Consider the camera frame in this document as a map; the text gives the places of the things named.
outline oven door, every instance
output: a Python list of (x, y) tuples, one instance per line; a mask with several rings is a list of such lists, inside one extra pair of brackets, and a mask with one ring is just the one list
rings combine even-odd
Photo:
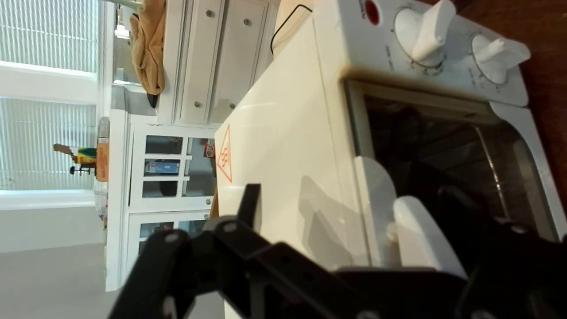
[(549, 241), (565, 234), (529, 110), (361, 82), (345, 91), (356, 155), (384, 167), (398, 197), (418, 197), (434, 215), (450, 186), (474, 211)]

